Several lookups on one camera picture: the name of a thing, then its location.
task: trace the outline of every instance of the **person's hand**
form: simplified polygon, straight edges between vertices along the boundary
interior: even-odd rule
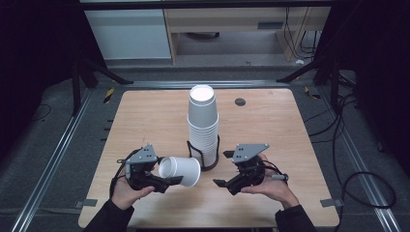
[[[118,178],[111,198],[112,202],[121,210],[127,210],[136,200],[139,200],[155,190],[154,187],[147,187],[141,190],[132,189],[124,174],[125,171],[123,169],[120,174],[120,176],[123,177]]]
[[[268,160],[265,155],[259,154],[262,160]],[[269,176],[278,174],[274,170],[265,169],[267,177],[258,186],[244,187],[241,189],[242,193],[261,193],[271,199],[279,201],[284,209],[288,209],[299,205],[299,200],[295,194],[290,190],[289,186],[281,180],[274,180]]]

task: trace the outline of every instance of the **table top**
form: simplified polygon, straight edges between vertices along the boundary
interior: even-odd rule
[[[293,94],[288,89],[216,89],[220,114],[220,161],[203,171],[192,188],[171,186],[166,193],[152,192],[134,203],[129,227],[275,227],[281,205],[260,194],[231,195],[213,179],[230,180],[236,166],[222,154],[236,144],[268,143],[263,152],[280,171],[289,175],[295,192],[315,226],[336,226],[335,207],[323,208],[320,200],[331,195]],[[242,98],[244,106],[235,104]],[[158,157],[188,157],[187,122],[189,90],[128,91],[124,94],[102,151],[79,225],[85,227],[108,199],[116,162],[132,150],[152,143]],[[153,171],[158,174],[158,165]]]

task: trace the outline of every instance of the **metal rod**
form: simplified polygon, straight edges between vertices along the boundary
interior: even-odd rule
[[[320,95],[321,96],[327,96],[326,93],[323,91],[322,88],[319,88]],[[328,96],[327,98],[323,98],[325,104],[327,104],[328,108],[332,108],[328,101]],[[332,116],[336,118],[336,115],[333,111],[330,111]],[[346,148],[347,155],[349,156],[350,160],[352,161],[352,164],[355,168],[356,171],[368,171],[367,165],[362,159],[362,156],[360,155],[359,151],[356,148],[355,143],[353,142],[353,139],[351,138],[348,130],[344,128],[341,131],[341,137],[342,137],[342,142],[344,147]],[[362,187],[364,188],[368,200],[370,201],[371,204],[373,205],[387,205],[387,201],[380,190],[380,188],[377,186],[376,182],[374,181],[374,178],[372,176],[360,176],[359,180],[361,181]],[[374,209],[377,217],[380,220],[380,223],[382,224],[383,228],[385,231],[389,232],[400,232],[401,228],[398,225],[397,221],[395,220],[395,216],[392,213],[392,210],[390,209]]]
[[[275,80],[237,80],[237,81],[136,81],[130,85],[123,85],[125,88],[137,89],[189,89],[198,84],[207,84],[213,88],[283,88],[289,84],[277,83]]]
[[[18,214],[15,220],[15,224],[13,225],[13,232],[23,232],[27,230],[31,220],[33,219],[34,214],[36,213],[40,203],[42,202],[45,192],[47,191],[49,183],[51,182],[52,177],[54,176],[54,173],[56,172],[60,164],[60,161],[63,158],[67,150],[67,147],[70,144],[75,129],[77,128],[78,123],[81,120],[82,115],[88,105],[88,101],[91,94],[92,90],[87,89],[83,97],[82,106],[80,107],[78,113],[72,117],[69,124],[67,125],[66,130],[64,131],[63,136],[61,137],[57,147],[55,148],[50,158],[50,161],[45,167],[40,180],[37,182],[33,192],[31,193],[28,201],[25,203],[23,209]]]

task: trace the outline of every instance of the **cup rim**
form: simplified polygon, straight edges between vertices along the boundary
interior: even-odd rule
[[[167,176],[165,176],[165,175],[162,175],[162,174],[164,174],[162,171],[163,171],[163,163],[165,163],[166,161],[170,161],[171,162],[171,168],[170,168],[170,170],[169,170],[169,173],[167,173],[168,175]],[[173,175],[175,175],[175,171],[176,171],[176,168],[172,168],[173,167],[173,165],[172,165],[172,162],[175,162],[175,159],[173,159],[172,157],[164,157],[162,160],[161,160],[161,162],[160,162],[160,167],[159,167],[159,170],[158,170],[158,172],[159,172],[159,174],[160,174],[160,176],[161,177],[163,177],[163,178],[168,178],[168,177],[171,177],[171,176],[173,176]]]
[[[206,101],[197,101],[196,99],[194,99],[191,94],[192,94],[193,91],[195,91],[196,89],[199,89],[199,88],[206,88],[206,89],[211,90],[212,91],[212,97],[210,99],[206,100]],[[211,104],[214,100],[215,100],[215,91],[211,86],[205,85],[205,84],[199,84],[199,85],[195,85],[192,88],[190,88],[190,101],[193,104],[198,105],[198,106],[206,106],[208,104]]]

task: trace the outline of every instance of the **electrical cord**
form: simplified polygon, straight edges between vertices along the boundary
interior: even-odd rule
[[[42,120],[43,118],[45,118],[51,112],[51,106],[49,104],[40,104],[40,106],[47,106],[48,111],[46,112],[46,114],[44,116],[32,119],[31,120],[32,122]]]
[[[331,109],[329,108],[329,109],[326,109],[325,111],[323,111],[323,112],[321,112],[321,113],[318,113],[318,114],[316,114],[316,115],[313,115],[313,116],[311,116],[310,118],[307,118],[306,120],[304,120],[304,123],[307,123],[308,121],[310,121],[310,120],[312,120],[312,119],[314,119],[314,118],[317,118],[317,117],[319,117],[320,115],[322,115],[322,114],[324,114],[324,113],[326,113],[326,112],[329,112]]]
[[[343,99],[340,101],[339,105],[342,105],[342,107],[346,106],[346,104],[345,104],[344,102],[345,102],[345,101],[347,100],[347,98],[349,98],[349,97],[351,97],[351,95],[348,95],[348,96],[346,96],[345,98],[343,98]],[[337,182],[338,182],[338,183],[340,184],[340,186],[341,186],[341,197],[340,197],[340,199],[344,202],[345,194],[347,194],[347,195],[349,195],[353,200],[355,200],[356,202],[358,202],[358,203],[360,203],[360,204],[362,204],[362,205],[368,206],[368,207],[372,207],[372,208],[376,208],[376,209],[389,209],[389,208],[392,208],[392,207],[394,206],[395,202],[396,202],[395,190],[394,190],[393,187],[390,186],[390,184],[389,184],[385,179],[383,179],[381,176],[379,176],[379,175],[377,175],[377,174],[375,174],[375,173],[372,173],[372,172],[368,172],[368,171],[358,171],[358,172],[354,172],[353,174],[351,174],[344,182],[341,181],[340,176],[339,176],[339,173],[338,173],[338,170],[337,170],[337,162],[336,162],[336,138],[337,138],[338,128],[339,128],[340,123],[341,123],[342,121],[343,121],[343,118],[342,118],[342,109],[341,109],[341,110],[339,111],[339,113],[338,113],[337,126],[336,126],[336,128],[335,128],[335,131],[334,131],[334,134],[333,134],[333,141],[332,141],[332,159],[333,159],[333,166],[334,166],[335,174],[336,174],[336,176],[337,176]],[[385,186],[387,186],[387,187],[389,188],[390,192],[391,192],[392,195],[393,195],[392,201],[391,201],[389,204],[387,204],[387,205],[374,205],[374,204],[370,204],[370,203],[365,202],[364,200],[359,199],[359,197],[355,196],[353,193],[351,193],[350,191],[348,191],[348,190],[347,190],[347,186],[348,186],[349,182],[350,182],[351,180],[353,180],[354,177],[359,176],[359,175],[370,175],[370,176],[376,177],[376,178],[379,179],[381,182],[383,182],[383,183],[385,184]],[[340,228],[341,220],[342,220],[342,218],[343,218],[343,210],[344,210],[344,206],[341,206],[341,207],[340,207],[340,212],[339,212],[339,214],[338,214],[338,215],[339,215],[339,223],[338,223],[338,225],[335,227],[335,230],[334,230],[335,232],[337,232],[338,229]]]
[[[302,55],[298,54],[297,49],[295,47],[295,43],[293,42],[292,33],[290,32],[290,27],[289,27],[289,23],[288,23],[288,20],[289,20],[289,7],[286,7],[285,10],[286,10],[286,12],[285,12],[285,22],[284,22],[284,27],[283,27],[284,40],[286,41],[287,45],[290,47],[290,50],[292,51],[292,54],[293,54],[294,57],[296,57],[298,59],[302,59],[302,60],[311,58],[311,56],[306,57],[306,56],[302,56]],[[286,38],[286,29],[287,29],[287,32],[289,33],[291,43],[289,43],[289,41]]]
[[[109,198],[112,197],[112,195],[114,194],[114,189],[115,189],[115,185],[117,184],[118,179],[124,177],[125,175],[119,176],[121,171],[123,170],[124,166],[126,165],[126,161],[132,157],[133,154],[137,153],[139,150],[141,149],[137,149],[132,151],[131,153],[129,153],[127,155],[127,157],[125,159],[119,159],[117,160],[117,162],[121,162],[120,167],[117,170],[117,173],[115,173],[115,176],[111,179],[111,184],[109,185]]]
[[[313,46],[303,46],[303,40],[306,38],[308,42],[308,31],[304,32],[304,35],[302,36],[301,43],[299,43],[299,47],[301,48],[301,51],[303,51],[306,54],[314,54],[316,51],[316,37],[317,37],[317,32],[314,32],[314,39],[313,39]]]
[[[350,97],[352,97],[353,96],[353,94],[349,94],[349,95],[347,95],[346,96],[346,98],[350,98]],[[345,106],[344,104],[345,104],[345,102],[344,101],[341,101],[341,103],[342,103],[342,105],[339,105],[338,107],[337,107],[337,112],[340,112],[342,109],[343,109],[343,107]],[[338,120],[338,118],[339,118],[339,115],[340,114],[338,114],[337,116],[336,116],[336,118],[334,119],[334,121],[327,127],[327,128],[325,128],[325,129],[323,129],[323,130],[320,130],[320,131],[318,131],[318,132],[315,132],[315,133],[311,133],[311,134],[309,134],[308,136],[309,137],[313,137],[313,136],[315,136],[315,135],[318,135],[318,134],[320,134],[320,133],[323,133],[323,132],[325,132],[325,131],[328,131],[336,122],[337,122],[337,120]]]
[[[344,106],[346,106],[346,105],[349,104],[349,103],[353,103],[353,102],[355,102],[355,101],[349,101],[349,102],[345,103]],[[323,112],[321,112],[321,113],[319,113],[319,114],[317,114],[317,115],[315,115],[315,116],[312,116],[312,117],[308,118],[307,120],[304,121],[304,123],[307,122],[307,121],[309,121],[309,120],[311,120],[311,119],[313,119],[313,118],[316,118],[316,117],[318,117],[318,116],[320,116],[320,115],[322,115],[322,114],[324,114],[324,113],[326,113],[326,112],[328,112],[329,110],[330,110],[330,109],[327,109],[327,110],[325,110],[325,111],[323,111]],[[314,133],[314,134],[310,134],[309,136],[315,136],[315,135],[317,135],[317,134],[319,134],[319,133],[322,133],[322,132],[324,132],[324,131],[327,131],[327,130],[329,130],[329,129],[332,127],[333,124],[334,124],[334,123],[332,123],[330,126],[328,126],[327,128],[325,128],[324,130],[319,131],[319,132],[316,132],[316,133]],[[344,121],[343,121],[343,127],[341,128],[341,130],[340,130],[339,134],[336,136],[336,138],[339,138],[339,137],[341,136],[341,134],[343,133],[343,130],[344,130]],[[314,144],[314,143],[325,143],[325,142],[331,142],[331,141],[333,141],[332,138],[331,138],[331,139],[328,139],[328,140],[311,141],[310,143],[312,143],[312,144]]]
[[[274,165],[274,164],[273,164],[272,162],[270,162],[270,161],[267,161],[267,160],[261,160],[261,161],[262,161],[262,162],[267,162],[267,163],[269,163],[269,164],[271,164],[271,165],[268,166],[268,165],[263,164],[263,165],[249,166],[249,167],[246,167],[246,168],[242,168],[240,171],[241,171],[241,172],[253,172],[253,171],[255,171],[256,169],[270,169],[270,170],[273,170],[273,171],[277,172],[278,175],[283,176],[283,181],[287,184],[287,180],[289,179],[289,176],[288,176],[286,173],[282,173],[282,172],[278,169],[278,167],[277,167],[276,165]]]

